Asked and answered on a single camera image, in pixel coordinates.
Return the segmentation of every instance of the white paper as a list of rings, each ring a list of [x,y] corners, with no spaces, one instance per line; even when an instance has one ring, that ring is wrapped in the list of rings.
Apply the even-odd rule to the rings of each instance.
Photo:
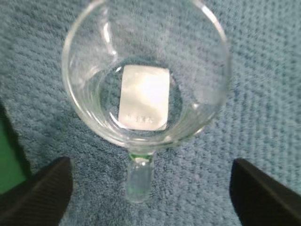
[[[164,130],[168,98],[168,69],[126,65],[122,75],[119,122],[127,129]]]

